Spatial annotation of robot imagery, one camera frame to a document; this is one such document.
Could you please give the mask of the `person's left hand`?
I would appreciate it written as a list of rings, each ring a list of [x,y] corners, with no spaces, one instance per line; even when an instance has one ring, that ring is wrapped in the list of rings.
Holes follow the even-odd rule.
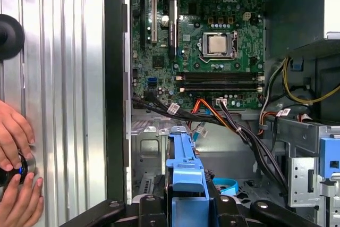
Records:
[[[30,145],[35,136],[29,122],[14,108],[1,101],[1,168],[6,171],[19,169],[21,153],[25,159],[33,154]]]

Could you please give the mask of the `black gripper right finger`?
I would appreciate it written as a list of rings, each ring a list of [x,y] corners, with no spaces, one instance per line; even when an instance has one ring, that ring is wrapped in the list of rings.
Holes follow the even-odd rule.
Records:
[[[211,226],[317,226],[315,223],[268,200],[257,200],[247,208],[236,198],[222,196],[213,184],[212,170],[204,170],[210,196]]]

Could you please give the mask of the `person's right hand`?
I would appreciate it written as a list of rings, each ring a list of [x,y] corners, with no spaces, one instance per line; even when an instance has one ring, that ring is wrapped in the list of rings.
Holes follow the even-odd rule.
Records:
[[[35,181],[34,174],[28,173],[21,188],[20,179],[21,175],[15,174],[3,194],[1,226],[34,226],[43,213],[43,178]]]

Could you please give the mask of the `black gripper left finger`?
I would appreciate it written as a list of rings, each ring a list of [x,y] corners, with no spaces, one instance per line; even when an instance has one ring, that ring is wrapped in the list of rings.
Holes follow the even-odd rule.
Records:
[[[106,199],[62,226],[167,226],[165,176],[145,174],[140,189],[141,194],[136,195],[131,204]]]

